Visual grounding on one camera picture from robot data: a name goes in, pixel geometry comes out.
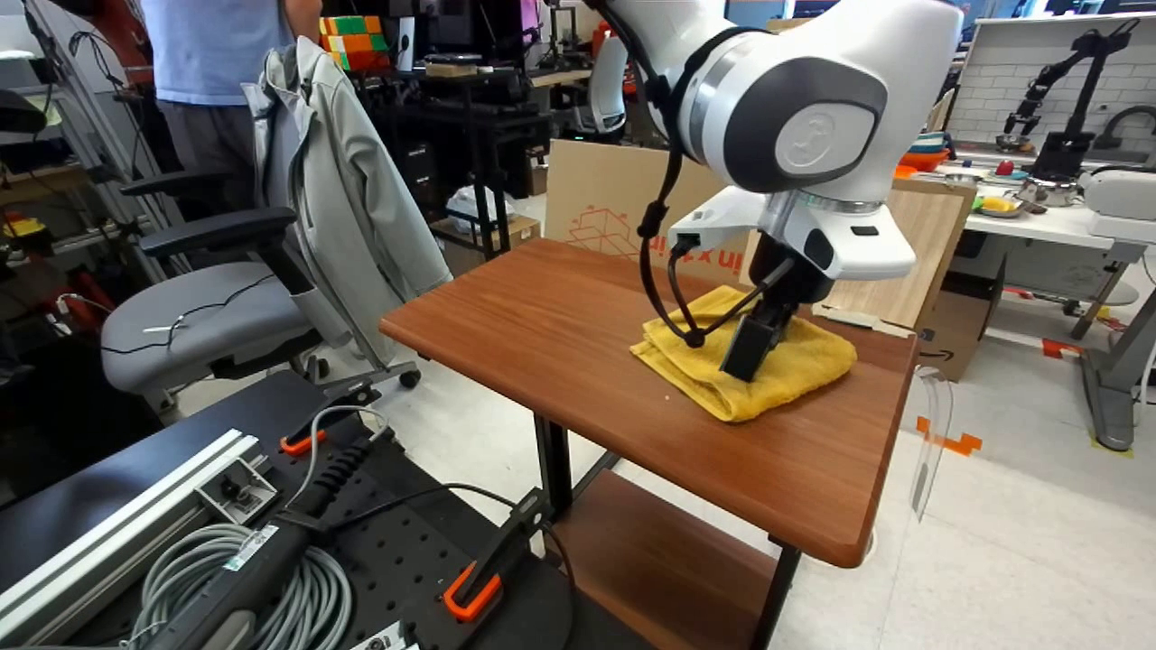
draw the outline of brown tabletop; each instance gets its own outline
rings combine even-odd
[[[860,366],[792,410],[722,428],[629,353],[647,318],[633,260],[531,242],[385,316],[382,331],[804,555],[857,569],[913,340],[824,322]]]

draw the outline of chair armrest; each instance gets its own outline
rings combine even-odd
[[[142,254],[144,258],[175,258],[175,254],[195,254],[195,248],[259,247],[269,240],[278,240],[294,222],[295,222],[294,209],[222,213],[222,217],[148,233],[142,240]]]
[[[159,176],[142,176],[118,187],[118,194],[213,194],[222,193],[226,170],[182,170],[182,174],[159,174]]]

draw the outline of floor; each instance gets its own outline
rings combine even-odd
[[[1054,304],[1008,299],[992,327],[1061,331],[1070,318]],[[999,331],[960,382],[913,380],[868,565],[804,560],[772,650],[1156,648],[1156,405],[1143,410],[1131,454],[1103,452],[1086,437],[1076,366]],[[226,394],[197,389],[185,410]],[[937,454],[913,435],[919,416],[983,449]],[[426,366],[421,387],[393,394],[378,421],[442,479],[509,500],[539,479],[531,416],[442,366]],[[573,475],[595,454],[573,441]],[[635,466],[618,475],[772,553],[695,494]]]

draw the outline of lower shelf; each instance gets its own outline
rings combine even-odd
[[[751,648],[772,560],[598,475],[556,525],[577,589],[651,648]]]

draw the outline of yellow cloth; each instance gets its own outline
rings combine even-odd
[[[698,322],[722,318],[743,294],[720,284],[716,294],[690,304]],[[814,322],[794,318],[786,336],[766,353],[756,382],[741,382],[722,374],[737,318],[709,336],[706,346],[686,346],[661,318],[643,327],[643,343],[633,353],[698,402],[722,424],[747,424],[769,410],[792,405],[843,380],[857,366],[857,346]]]

